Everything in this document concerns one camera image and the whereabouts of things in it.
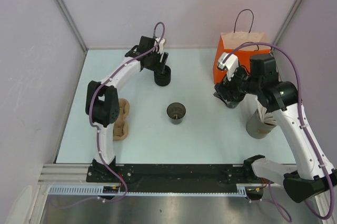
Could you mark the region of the stack of black lids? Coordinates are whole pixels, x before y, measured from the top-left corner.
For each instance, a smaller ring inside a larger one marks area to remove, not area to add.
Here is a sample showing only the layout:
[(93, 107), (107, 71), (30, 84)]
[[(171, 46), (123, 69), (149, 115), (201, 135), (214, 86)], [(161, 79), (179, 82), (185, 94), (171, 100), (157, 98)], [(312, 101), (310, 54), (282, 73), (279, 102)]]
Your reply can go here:
[(158, 86), (164, 87), (171, 82), (171, 69), (165, 65), (164, 71), (154, 72), (154, 81)]

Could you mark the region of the single black coffee cup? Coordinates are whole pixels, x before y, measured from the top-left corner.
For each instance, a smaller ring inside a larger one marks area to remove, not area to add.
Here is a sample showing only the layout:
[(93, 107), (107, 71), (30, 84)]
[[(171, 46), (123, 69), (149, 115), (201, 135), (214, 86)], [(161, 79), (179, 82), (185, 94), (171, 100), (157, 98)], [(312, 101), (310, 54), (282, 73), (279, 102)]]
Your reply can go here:
[(166, 114), (172, 124), (178, 125), (186, 115), (186, 108), (181, 103), (171, 103), (166, 109)]

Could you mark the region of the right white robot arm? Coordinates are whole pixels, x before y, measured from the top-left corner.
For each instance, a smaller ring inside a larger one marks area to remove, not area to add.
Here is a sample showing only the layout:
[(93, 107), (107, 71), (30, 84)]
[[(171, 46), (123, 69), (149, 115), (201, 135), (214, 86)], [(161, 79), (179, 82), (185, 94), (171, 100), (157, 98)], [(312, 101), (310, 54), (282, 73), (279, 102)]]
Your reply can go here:
[(276, 61), (270, 54), (250, 58), (250, 71), (239, 64), (234, 54), (223, 53), (216, 66), (226, 71), (215, 84), (215, 97), (228, 108), (235, 108), (247, 94), (256, 95), (281, 128), (291, 148), (296, 166), (279, 164), (256, 155), (244, 161), (243, 177), (248, 182), (265, 178), (285, 189), (296, 203), (326, 192), (336, 186), (336, 169), (326, 158), (313, 135), (299, 92), (291, 82), (279, 81)]

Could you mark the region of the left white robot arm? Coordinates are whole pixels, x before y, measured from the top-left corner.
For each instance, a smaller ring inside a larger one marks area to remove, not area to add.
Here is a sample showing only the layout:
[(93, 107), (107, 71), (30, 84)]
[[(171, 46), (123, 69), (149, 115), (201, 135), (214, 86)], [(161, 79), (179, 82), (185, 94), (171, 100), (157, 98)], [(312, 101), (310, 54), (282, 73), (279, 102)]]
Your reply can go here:
[(166, 65), (168, 53), (164, 51), (166, 40), (161, 37), (142, 36), (138, 45), (132, 47), (118, 68), (101, 81), (91, 81), (87, 86), (85, 112), (91, 126), (97, 129), (97, 156), (95, 161), (102, 164), (98, 176), (104, 181), (116, 177), (112, 137), (107, 131), (114, 126), (120, 115), (118, 91), (137, 73), (148, 69), (154, 73), (154, 81), (164, 87), (171, 82), (171, 69)]

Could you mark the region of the stack of black cups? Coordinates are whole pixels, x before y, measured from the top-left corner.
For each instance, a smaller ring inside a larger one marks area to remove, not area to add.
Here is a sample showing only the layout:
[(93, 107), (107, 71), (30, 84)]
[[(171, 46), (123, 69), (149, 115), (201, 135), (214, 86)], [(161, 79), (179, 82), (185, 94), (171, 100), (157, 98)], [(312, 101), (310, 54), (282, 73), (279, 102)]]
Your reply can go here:
[(227, 98), (227, 99), (225, 99), (224, 102), (225, 102), (225, 104), (228, 108), (233, 109), (233, 108), (236, 108), (244, 98), (245, 98), (245, 95), (241, 95), (241, 96), (233, 98), (233, 99)]

